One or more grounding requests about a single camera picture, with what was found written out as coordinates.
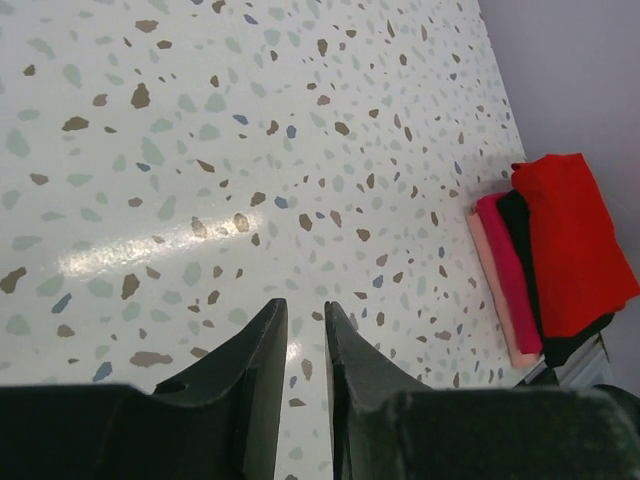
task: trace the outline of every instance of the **speckled floor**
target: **speckled floor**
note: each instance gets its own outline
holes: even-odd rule
[[[150,391],[289,303],[276,478],[330,478],[323,302],[514,385],[464,213],[522,147],[475,0],[0,0],[0,382]]]

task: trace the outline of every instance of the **wall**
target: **wall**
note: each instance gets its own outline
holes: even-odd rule
[[[640,272],[640,2],[480,0],[530,160],[585,153]],[[605,332],[614,373],[640,394],[640,302]]]

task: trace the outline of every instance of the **folded cloth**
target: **folded cloth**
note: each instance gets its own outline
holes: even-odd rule
[[[572,337],[547,337],[544,334],[540,320],[540,301],[538,299],[536,275],[533,269],[527,202],[522,195],[512,190],[498,200],[497,207],[522,265],[524,278],[527,282],[529,300],[531,301],[531,311],[542,340],[542,353],[544,353],[545,363],[551,368],[560,367],[567,362],[571,354],[583,343],[609,325],[614,314],[607,313],[602,315]]]
[[[514,169],[513,187],[531,212],[545,336],[574,336],[640,294],[582,154],[547,155]]]
[[[496,207],[496,202],[504,193],[487,195],[478,201],[478,214],[482,220],[491,252],[498,269],[500,286],[507,299],[511,321],[516,332],[518,348],[522,353],[540,353],[542,342],[531,312],[531,302],[527,293],[520,259],[511,243],[511,237]]]
[[[531,365],[535,365],[539,360],[540,355],[534,353],[525,355],[518,349],[516,334],[513,330],[513,323],[511,322],[511,314],[509,313],[507,300],[504,297],[502,288],[500,287],[498,271],[496,270],[496,264],[493,259],[493,254],[491,253],[491,247],[489,246],[487,234],[482,226],[480,216],[477,213],[469,215],[467,217],[467,223],[469,224],[469,230],[471,231],[473,242],[476,245],[482,269],[487,277],[487,282],[489,283],[489,288],[493,295],[493,303],[496,306],[500,325],[502,325],[502,333],[504,334],[507,349],[509,350],[511,365],[513,368],[526,368]]]

